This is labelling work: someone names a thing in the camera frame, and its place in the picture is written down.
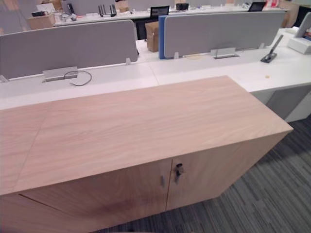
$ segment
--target gray carpet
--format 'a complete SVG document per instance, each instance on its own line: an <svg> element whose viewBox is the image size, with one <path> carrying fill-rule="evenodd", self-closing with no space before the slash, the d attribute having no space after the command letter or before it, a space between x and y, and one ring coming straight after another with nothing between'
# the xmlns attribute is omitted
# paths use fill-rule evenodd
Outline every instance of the gray carpet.
<svg viewBox="0 0 311 233"><path fill-rule="evenodd" d="M311 116L220 197L99 233L311 233Z"/></svg>

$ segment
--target black office chair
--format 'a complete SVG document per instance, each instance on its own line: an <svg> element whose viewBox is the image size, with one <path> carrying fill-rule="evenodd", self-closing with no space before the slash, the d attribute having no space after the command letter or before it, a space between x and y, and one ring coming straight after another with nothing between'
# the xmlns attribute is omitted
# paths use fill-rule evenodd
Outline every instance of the black office chair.
<svg viewBox="0 0 311 233"><path fill-rule="evenodd" d="M159 16L167 16L170 6L156 6L150 8L150 18L159 18Z"/></svg>
<svg viewBox="0 0 311 233"><path fill-rule="evenodd" d="M302 23L303 19L305 18L306 14L311 12L311 8L299 6L298 15L296 22L294 24L295 27L300 27L300 24Z"/></svg>
<svg viewBox="0 0 311 233"><path fill-rule="evenodd" d="M262 11L265 4L266 4L265 1L254 1L252 5L249 7L248 11L249 12Z"/></svg>

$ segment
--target desk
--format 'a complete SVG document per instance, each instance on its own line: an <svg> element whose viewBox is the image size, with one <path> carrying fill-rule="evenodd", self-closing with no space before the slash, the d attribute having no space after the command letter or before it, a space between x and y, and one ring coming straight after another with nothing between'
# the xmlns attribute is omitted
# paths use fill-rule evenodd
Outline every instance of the desk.
<svg viewBox="0 0 311 233"><path fill-rule="evenodd" d="M193 9L187 10L183 12L170 12L170 15L194 15L194 14L207 14L207 13L221 13L221 12L243 12L247 11L247 9L242 8L241 6L220 6L220 7L211 7L206 9ZM271 8L265 7L264 11L286 11L286 9L281 8ZM134 23L140 23L137 29L138 40L146 39L146 32L144 26L142 27L142 23L148 23L150 21L150 12L148 11L138 11L125 13L118 13L115 17L100 17L99 15L96 16L83 16L81 18L77 18L77 21L68 21L68 22L57 22L54 24L55 27L59 26L66 26L66 25L74 25L74 24L81 24L81 23L94 23L94 22L102 22L102 21L114 21L114 20L122 20L122 19L131 19Z"/></svg>
<svg viewBox="0 0 311 233"><path fill-rule="evenodd" d="M93 75L93 81L83 87L70 86L70 80L42 83L42 75L1 83L0 109L221 75L229 75L245 90L267 104L275 91L311 84L311 55L302 55L286 47L293 35L286 33L285 29L280 29L276 39L281 33L284 37L276 49L278 56L270 64L260 62L270 48L239 51L240 57L219 60L212 59L209 54L203 54L197 60L189 58L160 60L157 52L147 50L146 42L137 41L140 55L136 63L129 66L83 69ZM79 74L77 82L83 83L85 79L86 75ZM302 106L307 106L309 99L311 95L303 101ZM305 118L311 109L303 107L297 111L286 120Z"/></svg>

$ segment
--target desk partition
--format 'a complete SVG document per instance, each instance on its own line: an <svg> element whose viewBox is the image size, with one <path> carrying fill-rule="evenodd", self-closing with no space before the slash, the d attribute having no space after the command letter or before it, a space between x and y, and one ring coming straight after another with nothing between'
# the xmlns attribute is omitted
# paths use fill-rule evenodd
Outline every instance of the desk partition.
<svg viewBox="0 0 311 233"><path fill-rule="evenodd" d="M152 6L175 6L174 0L128 0L130 10L146 11Z"/></svg>
<svg viewBox="0 0 311 233"><path fill-rule="evenodd" d="M159 49L164 47L164 56L172 58L175 52L182 56L230 47L255 49L262 43L269 46L284 16L282 11L167 16Z"/></svg>
<svg viewBox="0 0 311 233"><path fill-rule="evenodd" d="M120 20L0 36L0 74L16 78L64 67L137 61L134 24Z"/></svg>

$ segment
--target wood grain surface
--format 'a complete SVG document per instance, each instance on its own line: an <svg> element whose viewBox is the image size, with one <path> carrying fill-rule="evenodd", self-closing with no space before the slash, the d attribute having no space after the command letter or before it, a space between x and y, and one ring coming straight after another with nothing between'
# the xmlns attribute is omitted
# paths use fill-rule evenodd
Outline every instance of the wood grain surface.
<svg viewBox="0 0 311 233"><path fill-rule="evenodd" d="M171 171L167 210L221 195L286 134L278 133L173 159L172 167L182 163L184 173L176 182L176 171Z"/></svg>
<svg viewBox="0 0 311 233"><path fill-rule="evenodd" d="M75 232L90 232L164 212L171 165L167 159L22 194L74 217L85 229Z"/></svg>
<svg viewBox="0 0 311 233"><path fill-rule="evenodd" d="M290 130L226 76L55 101L13 191Z"/></svg>
<svg viewBox="0 0 311 233"><path fill-rule="evenodd" d="M0 195L10 193L51 103L0 111Z"/></svg>

